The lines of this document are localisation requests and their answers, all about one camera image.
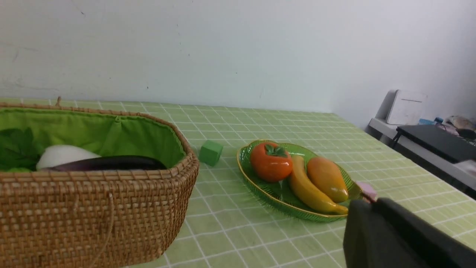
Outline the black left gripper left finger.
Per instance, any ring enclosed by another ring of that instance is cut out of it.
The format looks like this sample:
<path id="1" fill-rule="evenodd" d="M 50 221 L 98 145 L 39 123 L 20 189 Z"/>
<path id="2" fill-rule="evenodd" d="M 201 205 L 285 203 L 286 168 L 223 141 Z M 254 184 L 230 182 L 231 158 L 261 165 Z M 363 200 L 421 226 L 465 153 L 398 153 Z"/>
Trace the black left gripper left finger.
<path id="1" fill-rule="evenodd" d="M 350 203 L 343 238 L 348 268 L 427 268 L 382 215 L 363 200 Z"/>

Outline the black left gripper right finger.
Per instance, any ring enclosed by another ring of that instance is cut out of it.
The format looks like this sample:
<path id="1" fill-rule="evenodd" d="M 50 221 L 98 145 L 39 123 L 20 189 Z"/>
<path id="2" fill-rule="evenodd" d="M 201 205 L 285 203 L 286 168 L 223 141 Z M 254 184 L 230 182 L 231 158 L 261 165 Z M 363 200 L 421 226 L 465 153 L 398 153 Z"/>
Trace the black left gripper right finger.
<path id="1" fill-rule="evenodd" d="M 475 250 L 430 225 L 388 198 L 376 201 L 376 212 L 388 221 L 430 268 L 474 268 Z"/>

